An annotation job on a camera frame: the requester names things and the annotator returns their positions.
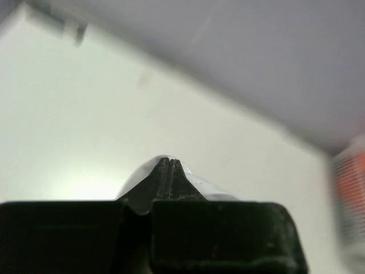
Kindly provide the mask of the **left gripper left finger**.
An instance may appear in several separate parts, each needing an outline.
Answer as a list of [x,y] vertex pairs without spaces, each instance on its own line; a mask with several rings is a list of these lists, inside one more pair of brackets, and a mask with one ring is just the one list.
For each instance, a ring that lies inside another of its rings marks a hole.
[[151,237],[149,213],[167,176],[163,157],[115,200],[3,203],[1,272],[120,272],[133,247]]

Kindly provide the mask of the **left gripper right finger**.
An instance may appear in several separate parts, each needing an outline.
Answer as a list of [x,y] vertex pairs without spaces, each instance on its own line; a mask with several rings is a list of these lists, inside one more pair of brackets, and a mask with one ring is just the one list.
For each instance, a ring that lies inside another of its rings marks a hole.
[[178,160],[162,158],[149,211],[154,273],[307,273],[292,217],[277,203],[208,201],[186,193]]

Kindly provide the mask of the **white t shirt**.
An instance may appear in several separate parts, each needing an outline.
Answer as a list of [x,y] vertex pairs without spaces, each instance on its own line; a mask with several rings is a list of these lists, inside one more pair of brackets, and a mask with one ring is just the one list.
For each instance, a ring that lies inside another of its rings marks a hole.
[[[138,168],[134,170],[134,172],[124,183],[117,196],[120,198],[128,191],[133,189],[133,187],[137,186],[143,179],[145,179],[152,172],[153,168],[162,158],[168,158],[169,160],[175,159],[175,157],[171,155],[158,155],[150,159],[149,161],[143,163],[142,165],[138,166]],[[181,162],[181,165],[187,180],[199,191],[200,194],[203,195],[203,197],[207,198],[210,201],[239,200],[236,196],[227,193],[226,191],[220,189],[218,186],[195,175],[184,162]]]

